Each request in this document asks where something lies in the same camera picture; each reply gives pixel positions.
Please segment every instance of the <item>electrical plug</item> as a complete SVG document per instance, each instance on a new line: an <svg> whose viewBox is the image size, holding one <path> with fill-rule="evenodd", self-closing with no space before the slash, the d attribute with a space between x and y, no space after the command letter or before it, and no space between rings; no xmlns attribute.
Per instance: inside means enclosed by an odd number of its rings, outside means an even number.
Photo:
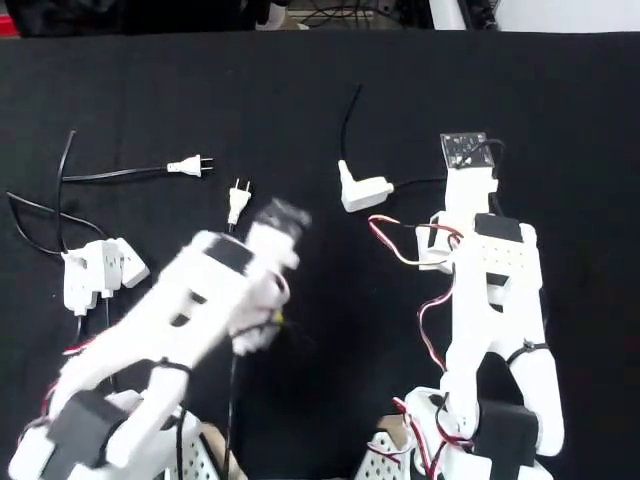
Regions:
<svg viewBox="0 0 640 480"><path fill-rule="evenodd" d="M235 185L229 189L229 217L227 218L229 233L235 230L240 214L251 198L251 192L249 191L251 182L247 181L244 189L240 189L239 184L240 179L237 178Z"/></svg>
<svg viewBox="0 0 640 480"><path fill-rule="evenodd" d="M347 212L356 212L384 202L393 192L393 184L384 177L354 180L347 162L338 162L342 183L342 205Z"/></svg>
<svg viewBox="0 0 640 480"><path fill-rule="evenodd" d="M185 158L181 162L168 163L167 172L184 173L193 175L194 177L201 177L202 172L213 170L213 165L210 165L211 163L213 163L213 158L200 158L198 154Z"/></svg>

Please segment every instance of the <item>perforated metal plate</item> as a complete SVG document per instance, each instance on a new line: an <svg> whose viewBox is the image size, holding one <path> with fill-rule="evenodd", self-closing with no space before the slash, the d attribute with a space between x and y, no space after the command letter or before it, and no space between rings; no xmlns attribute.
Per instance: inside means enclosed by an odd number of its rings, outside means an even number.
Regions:
<svg viewBox="0 0 640 480"><path fill-rule="evenodd" d="M371 443L383 452L396 449L391 437L386 432L376 433L371 439ZM397 464L382 455L367 450L353 480L408 480L409 469L406 460L410 458L410 453L402 455L400 458L400 464Z"/></svg>
<svg viewBox="0 0 640 480"><path fill-rule="evenodd" d="M184 480L220 480L209 451L198 438L183 449L182 470ZM165 470L164 480L178 480L176 465Z"/></svg>

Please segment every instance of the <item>black cable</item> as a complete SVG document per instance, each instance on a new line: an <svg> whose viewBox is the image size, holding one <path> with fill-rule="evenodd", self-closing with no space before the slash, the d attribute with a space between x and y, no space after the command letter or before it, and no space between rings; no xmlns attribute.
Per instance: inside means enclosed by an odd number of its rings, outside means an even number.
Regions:
<svg viewBox="0 0 640 480"><path fill-rule="evenodd" d="M182 459L182 430L184 429L184 419L187 416L187 408L183 405L176 425L176 464L178 469L178 480L184 480L183 459Z"/></svg>
<svg viewBox="0 0 640 480"><path fill-rule="evenodd" d="M127 175L137 175L141 173L159 173L166 172L167 167L141 167L141 168L128 168L126 170L116 170L114 172L95 173L93 175L72 175L69 177L63 177L62 181L65 183L81 183L81 182L94 182L96 180L108 180L111 178L124 177Z"/></svg>
<svg viewBox="0 0 640 480"><path fill-rule="evenodd" d="M407 180L406 182L394 183L393 190L396 191L419 183L442 183L446 181L447 177L416 178L414 180Z"/></svg>
<svg viewBox="0 0 640 480"><path fill-rule="evenodd" d="M229 375L229 410L227 416L227 438L224 444L224 461L222 463L222 480L229 480L229 461L231 457L231 436L233 434L233 417L236 402L236 367L239 355L233 354L231 358L231 373Z"/></svg>
<svg viewBox="0 0 640 480"><path fill-rule="evenodd" d="M39 243L37 243L36 241L32 240L31 237L29 237L29 235L26 233L26 231L24 230L24 227L22 226L22 222L20 221L20 216L18 215L18 211L16 208L16 205L14 202L19 202L22 203L23 205L26 205L28 207L34 208L36 210L40 210L42 212L46 212L49 214L55 214L55 210L53 208L47 207L45 205L42 205L40 203L31 201L31 200L27 200L24 197L21 197L19 195L16 195L15 193L6 191L5 195L7 196L7 202L9 203L9 208L11 210L11 214L13 215L13 221L14 221L14 225L16 227L16 229L18 230L18 233L20 234L20 236L29 244L31 245L33 248L35 248L36 250L39 250L42 253L45 253L47 255L60 255L60 251L57 250L50 250L46 247L43 247L42 245L40 245ZM60 213L60 216L65 219L68 220L70 222L75 222L79 225L82 225L84 227L90 228L91 230L93 230L94 232L96 232L98 235L100 235L102 238L108 238L109 236L107 235L107 233L100 228L99 226L97 226L94 223L91 223L88 220L85 220L83 218L79 218L79 217L74 217L73 215L69 215L67 213Z"/></svg>
<svg viewBox="0 0 640 480"><path fill-rule="evenodd" d="M7 196L7 203L9 204L9 210L11 211L11 215L13 216L13 224L15 225L16 230L18 230L18 233L20 234L20 236L29 245L31 245L36 250L38 250L38 251L40 251L42 253L45 253L47 255L52 255L52 256L60 255L60 252L57 252L55 250L50 250L50 249L48 249L46 247L43 247L42 245L40 245L39 243L35 242L34 240L32 240L31 237L29 237L27 232L22 227L22 222L20 222L20 217L18 215L18 211L16 210L16 206L13 204L13 202L11 201L11 197L9 197L9 196Z"/></svg>
<svg viewBox="0 0 640 480"><path fill-rule="evenodd" d="M105 298L104 299L104 315L105 315L105 323L107 325L107 329L111 328L111 312L109 311L109 299ZM118 388L118 377L116 376L116 374L114 373L113 375L111 375L109 377L109 383L111 384L111 390L113 391L113 393L116 393L119 391Z"/></svg>
<svg viewBox="0 0 640 480"><path fill-rule="evenodd" d="M71 343L72 347L75 347L76 345L78 345L80 343L80 340L82 338L82 332L84 330L84 318L82 315L78 315L76 317L76 319L78 320L78 326L76 328L76 336L73 339L73 343Z"/></svg>
<svg viewBox="0 0 640 480"><path fill-rule="evenodd" d="M507 149L507 146L505 145L505 143L502 140L498 139L498 138L487 138L486 140L483 140L480 143L474 145L473 148L471 150L469 150L465 154L465 156L460 159L460 161L457 164L458 168L464 167L465 160L470 158L478 150L480 150L481 148L490 147L491 145L496 145L496 146L500 147L500 150L501 150L501 152L500 152L500 161L496 160L495 158L493 160L493 164L494 164L494 167L493 167L493 178L498 178L498 168L502 164L502 159L504 158L504 152Z"/></svg>
<svg viewBox="0 0 640 480"><path fill-rule="evenodd" d="M61 252L67 253L67 246L64 243L64 239L62 238L62 219L60 218L60 201L62 197L62 177L64 176L64 166L67 163L67 156L69 155L69 150L71 150L71 144L73 143L73 137L75 137L76 131L71 130L69 132L69 137L67 137L67 144L64 147L64 151L62 152L62 157L60 157L60 163L58 165L58 174L56 175L56 196L54 197L53 209L54 209L54 221L56 224L56 239L58 240L58 248Z"/></svg>
<svg viewBox="0 0 640 480"><path fill-rule="evenodd" d="M356 85L356 89L351 97L351 102L349 103L349 108L347 108L344 119L342 120L342 128L340 129L340 160L347 159L347 126L349 125L349 119L351 118L351 114L353 113L353 109L356 106L356 102L358 101L361 91L362 84L359 83Z"/></svg>

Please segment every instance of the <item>white adapter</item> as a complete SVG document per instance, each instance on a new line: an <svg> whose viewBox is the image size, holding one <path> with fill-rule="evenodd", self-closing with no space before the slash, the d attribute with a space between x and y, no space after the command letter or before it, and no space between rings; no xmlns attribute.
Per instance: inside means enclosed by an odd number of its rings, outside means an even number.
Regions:
<svg viewBox="0 0 640 480"><path fill-rule="evenodd" d="M133 288L149 275L149 267L142 261L131 245L124 238L116 238L115 244L120 250L122 261L122 284Z"/></svg>
<svg viewBox="0 0 640 480"><path fill-rule="evenodd" d="M338 162L342 182L342 205L347 212L356 212L384 202L393 192L393 184L384 177L354 180L347 162Z"/></svg>

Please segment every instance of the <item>wire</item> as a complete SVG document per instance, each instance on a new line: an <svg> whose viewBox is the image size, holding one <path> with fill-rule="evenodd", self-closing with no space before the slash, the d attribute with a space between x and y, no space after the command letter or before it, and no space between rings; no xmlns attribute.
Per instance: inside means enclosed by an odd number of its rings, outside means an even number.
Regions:
<svg viewBox="0 0 640 480"><path fill-rule="evenodd" d="M396 458L396 456L397 455L404 455L405 453L410 452L412 448L413 448L413 442L411 441L411 437L408 437L407 443L401 449L390 450L388 452L380 450L375 443L372 443L372 442L367 443L367 449L368 450L370 450L370 451L372 451L374 453L377 453L378 455L381 455L381 456L383 456L385 458L388 458L392 462L395 462L395 463L398 463L398 464L400 463L400 460L398 460L398 458Z"/></svg>
<svg viewBox="0 0 640 480"><path fill-rule="evenodd" d="M500 147L500 150L501 150L500 161L496 161L494 159L494 162L493 162L494 163L493 177L494 178L498 178L498 166L502 163L502 158L504 157L504 152L507 149L507 145L502 140L500 140L498 138L487 138L486 140L483 140L480 143L477 143L476 145L474 145L473 148L471 148L464 155L464 157L462 157L460 160L457 161L456 167L457 168L464 167L465 160L467 160L468 158L471 158L471 156L473 156L473 154L476 153L481 148L489 147L491 145L496 145L496 146Z"/></svg>
<svg viewBox="0 0 640 480"><path fill-rule="evenodd" d="M10 199L10 201L13 200L16 202L20 202L36 210L40 210L50 214L55 214L55 210L53 208L47 207L46 205L42 205L41 203L34 202L32 200L27 200L26 198L21 197L20 195L16 195L15 193L12 193L10 191L6 191L5 195ZM73 215L69 215L68 213L64 213L64 212L60 212L60 216L65 220L69 220L70 222L75 222L79 225L83 225L87 228L90 228L91 230L93 230L103 238L109 238L109 235L102 228L100 228L95 223L91 223L90 221L85 220L84 218L74 217Z"/></svg>
<svg viewBox="0 0 640 480"><path fill-rule="evenodd" d="M7 203L9 204L9 210L11 211L11 216L13 217L13 224L15 225L16 230L18 230L18 233L24 239L24 241L26 241L29 245L31 245L36 250L38 250L38 251L40 251L40 252L42 252L42 253L44 253L46 255L53 255L53 256L60 255L60 252L58 252L56 250L50 250L50 249L48 249L46 247L43 247L39 243L37 243L34 240L32 240L31 237L29 237L27 232L22 227L22 222L20 222L20 216L18 215L18 211L16 209L16 206L11 201L11 197L9 196L8 193L7 193Z"/></svg>
<svg viewBox="0 0 640 480"><path fill-rule="evenodd" d="M397 455L397 452L384 452L382 450L380 450L378 447L375 446L375 444L369 442L367 443L367 450L369 450L370 452L376 453L378 455L380 455L381 457L387 458L389 460L391 460L393 463L396 464L400 464L400 460L398 460L395 456Z"/></svg>
<svg viewBox="0 0 640 480"><path fill-rule="evenodd" d="M416 441L418 442L418 451L420 452L420 456L422 457L422 463L424 464L425 473L429 472L429 456L427 455L427 442L424 439L424 435L422 434L422 430L420 430L418 424L413 419L413 415L409 412L409 407L405 402L400 400L398 397L393 397L393 403L396 405L398 410L405 415L405 418L409 420L409 426L413 431L413 435L416 437Z"/></svg>
<svg viewBox="0 0 640 480"><path fill-rule="evenodd" d="M108 180L110 178L124 177L127 175L137 175L141 173L158 173L166 172L167 167L143 167L143 168L128 168L126 170L116 170L114 172L95 173L93 175L73 175L69 177L63 177L62 181L65 183L81 183L81 182L94 182L96 180Z"/></svg>
<svg viewBox="0 0 640 480"><path fill-rule="evenodd" d="M442 450L444 450L444 447L447 445L447 442L441 442L440 446L438 447L438 450L436 450L436 454L433 456L433 461L431 462L431 471L429 472L429 476L431 477L431 480L436 480L437 477L437 468L438 468L438 462L440 461L440 454L442 453Z"/></svg>
<svg viewBox="0 0 640 480"><path fill-rule="evenodd" d="M351 97L351 102L349 102L349 108L342 119L342 128L340 129L340 159L347 159L347 126L349 125L349 119L351 118L351 114L353 113L353 109L356 106L356 102L358 101L358 97L360 96L360 92L362 91L362 84L359 83L356 85L356 89L353 92L353 96Z"/></svg>
<svg viewBox="0 0 640 480"><path fill-rule="evenodd" d="M420 337L422 338L422 341L424 342L424 344L427 346L427 350L429 351L429 356L436 363L436 365L438 365L438 367L440 367L442 372L446 372L447 371L446 363L445 363L444 359L440 355L438 355L436 353L436 349L433 346L433 344L431 343L431 340L429 340L429 337L427 336L427 334L424 333L424 327L423 327L422 319L424 317L424 313L428 309L430 309L432 307L435 307L435 306L438 306L438 305L442 305L443 303L447 302L451 298L451 295L453 294L453 286L454 286L454 279L451 280L451 286L449 287L449 289L445 293L443 293L442 295L434 298L433 300L429 300L428 302L423 303L420 306L420 308L418 309L418 312L417 312L418 330L420 331Z"/></svg>
<svg viewBox="0 0 640 480"><path fill-rule="evenodd" d="M410 187L419 183L442 183L446 182L447 177L433 177L433 178L416 178L414 180L407 180L406 182L400 182L393 185L393 189L399 190L401 188Z"/></svg>
<svg viewBox="0 0 640 480"><path fill-rule="evenodd" d="M224 443L224 461L222 464L222 480L229 480L229 460L231 457L231 435L233 434L233 417L236 401L236 367L239 355L231 358L231 372L229 375L229 406L227 412L227 438Z"/></svg>
<svg viewBox="0 0 640 480"><path fill-rule="evenodd" d="M450 443L451 445L455 445L457 447L467 447L467 446L473 445L473 441L471 441L470 439L459 437L456 435L450 435L440 424L440 412L444 409L444 406L446 405L448 399L449 399L449 392L444 394L444 397L442 398L442 403L438 406L438 409L436 410L436 427L438 428L438 432L440 433L440 436L443 438L445 442Z"/></svg>
<svg viewBox="0 0 640 480"><path fill-rule="evenodd" d="M46 212L49 214L55 214L55 210L53 208L47 207L45 205L42 205L40 203L31 201L31 200L27 200L24 197L21 197L19 195L16 195L15 193L6 191L5 195L7 196L7 201L9 203L9 208L11 210L11 214L13 216L13 222L14 225L16 227L16 229L18 230L18 233L20 234L20 236L33 248L35 248L36 250L45 253L47 255L52 255L52 256L58 256L60 255L60 251L58 250L51 250L48 249L46 247L43 247L42 245L40 245L39 243L37 243L35 240L31 239L31 237L29 237L29 235L26 233L26 231L24 230L24 227L22 225L22 222L20 221L20 216L18 215L18 210L16 208L16 205L14 202L19 202L22 203L23 205L26 205L28 207L34 208L36 210L40 210L42 212ZM77 223L79 225L82 225L84 227L90 228L91 230L93 230L94 232L96 232L98 235L100 235L102 238L108 238L109 236L107 235L107 233L100 227L98 227L96 224L89 222L88 220L85 220L83 218L79 218L79 217L74 217L73 215L69 215L67 213L60 213L60 216L65 219L68 220L70 222L74 222Z"/></svg>
<svg viewBox="0 0 640 480"><path fill-rule="evenodd" d="M107 325L106 330L110 329L112 327L111 324L111 313L109 311L109 299L105 298L104 299L104 315L105 315L105 323ZM109 383L111 384L111 390L115 393L119 390L118 388L118 377L117 375L114 373L113 375L109 376Z"/></svg>
<svg viewBox="0 0 640 480"><path fill-rule="evenodd" d="M383 243L383 245L385 245L389 250L391 250L394 253L394 255L398 258L398 260L400 260L402 263L406 265L412 265L412 266L441 265L445 263L447 260L442 260L439 262L422 262L420 260L409 260L405 258L398 250L398 247L396 247L395 244L391 240L389 240L389 237L387 237L384 233L382 233L382 230L380 230L380 228L378 228L375 225L375 222L380 221L380 222L386 222L386 223L393 223L404 228L428 227L428 228L435 228L438 230L445 230L451 233L454 236L454 238L457 238L457 239L460 239L463 236L462 233L460 233L458 230L448 227L446 225L440 225L437 223L408 225L408 224L400 223L399 220L396 220L395 218L387 217L386 215L371 215L368 221L369 221L369 227L371 228L373 233L376 235L378 240L380 240Z"/></svg>
<svg viewBox="0 0 640 480"><path fill-rule="evenodd" d="M178 470L178 480L184 480L183 459L182 459L182 430L184 429L184 419L187 416L187 408L182 407L178 424L176 425L176 467Z"/></svg>
<svg viewBox="0 0 640 480"><path fill-rule="evenodd" d="M71 144L73 143L73 137L75 137L76 131L71 130L69 137L67 138L67 144L60 157L60 164L58 165L58 174L56 175L56 195L54 197L53 209L54 209L54 221L56 225L56 239L58 241L58 248L61 252L67 253L67 246L62 238L62 219L60 215L60 201L62 197L62 177L64 176L64 166L67 163L67 157L69 150L71 150Z"/></svg>

